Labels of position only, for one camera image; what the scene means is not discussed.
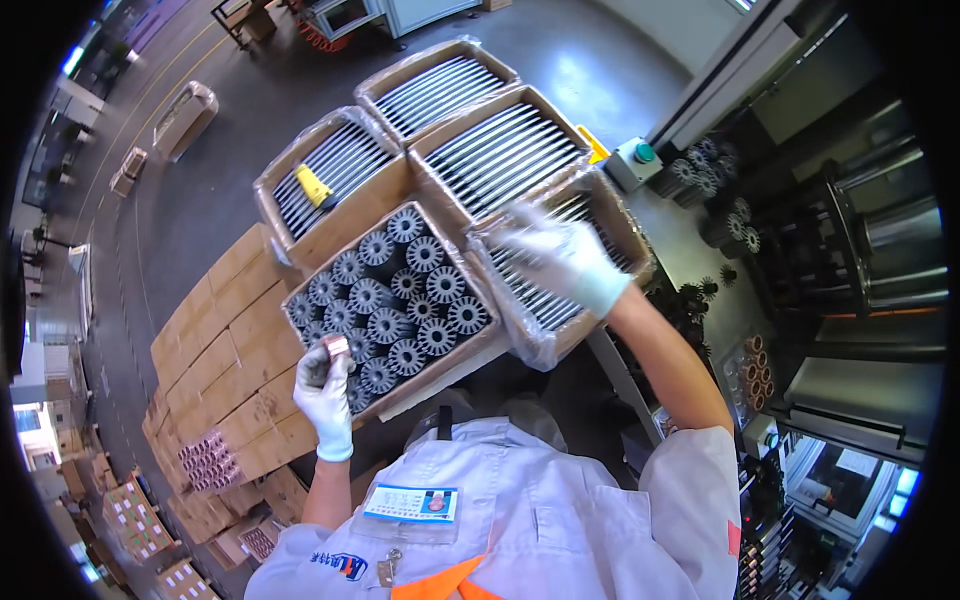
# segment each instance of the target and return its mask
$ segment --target company logo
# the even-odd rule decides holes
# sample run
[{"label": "company logo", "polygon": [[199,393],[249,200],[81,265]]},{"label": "company logo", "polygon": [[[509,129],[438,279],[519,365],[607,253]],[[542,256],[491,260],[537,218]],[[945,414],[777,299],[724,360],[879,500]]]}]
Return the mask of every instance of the company logo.
[{"label": "company logo", "polygon": [[326,552],[314,552],[310,557],[311,563],[325,564],[332,566],[347,576],[347,581],[357,581],[367,572],[367,561],[352,554],[327,554]]}]

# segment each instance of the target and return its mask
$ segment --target white work jacket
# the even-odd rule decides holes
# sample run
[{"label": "white work jacket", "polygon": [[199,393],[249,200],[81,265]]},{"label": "white work jacket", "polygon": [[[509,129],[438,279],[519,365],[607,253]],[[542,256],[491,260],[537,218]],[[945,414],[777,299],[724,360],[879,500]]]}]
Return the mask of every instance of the white work jacket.
[{"label": "white work jacket", "polygon": [[[737,576],[739,494],[733,439],[722,427],[670,436],[639,492],[599,462],[554,450],[506,418],[432,429],[377,483],[461,490],[456,541],[400,543],[351,532],[285,530],[247,586],[261,598],[642,598],[730,600]],[[393,551],[393,586],[377,563]]]}]

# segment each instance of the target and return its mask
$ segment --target worker's left hand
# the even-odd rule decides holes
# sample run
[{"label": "worker's left hand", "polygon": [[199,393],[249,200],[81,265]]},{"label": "worker's left hand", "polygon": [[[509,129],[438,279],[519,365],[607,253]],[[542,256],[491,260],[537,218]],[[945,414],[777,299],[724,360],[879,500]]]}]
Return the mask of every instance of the worker's left hand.
[{"label": "worker's left hand", "polygon": [[514,268],[543,289],[606,317],[632,278],[613,265],[593,227],[548,219],[532,206],[514,204],[508,210],[516,227],[499,230],[492,240],[517,252]]},{"label": "worker's left hand", "polygon": [[317,457],[342,463],[353,454],[353,429],[347,405],[347,376],[353,359],[345,354],[329,364],[326,347],[318,343],[297,364],[294,402],[317,428]]}]

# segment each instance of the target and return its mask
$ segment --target id badge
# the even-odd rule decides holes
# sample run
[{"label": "id badge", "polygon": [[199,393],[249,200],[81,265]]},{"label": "id badge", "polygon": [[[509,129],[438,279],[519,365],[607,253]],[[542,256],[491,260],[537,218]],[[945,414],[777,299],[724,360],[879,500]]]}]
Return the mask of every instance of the id badge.
[{"label": "id badge", "polygon": [[376,484],[367,492],[350,532],[411,543],[453,543],[463,504],[458,488],[405,488]]}]

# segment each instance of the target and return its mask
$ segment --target metal clip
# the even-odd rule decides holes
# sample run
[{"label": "metal clip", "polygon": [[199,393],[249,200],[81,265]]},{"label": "metal clip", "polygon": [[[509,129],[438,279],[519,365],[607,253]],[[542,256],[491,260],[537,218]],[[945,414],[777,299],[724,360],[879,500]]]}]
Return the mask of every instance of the metal clip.
[{"label": "metal clip", "polygon": [[403,553],[396,548],[391,548],[390,552],[387,553],[387,560],[377,562],[376,576],[380,580],[382,588],[392,588],[394,586],[396,563],[401,558],[403,558]]}]

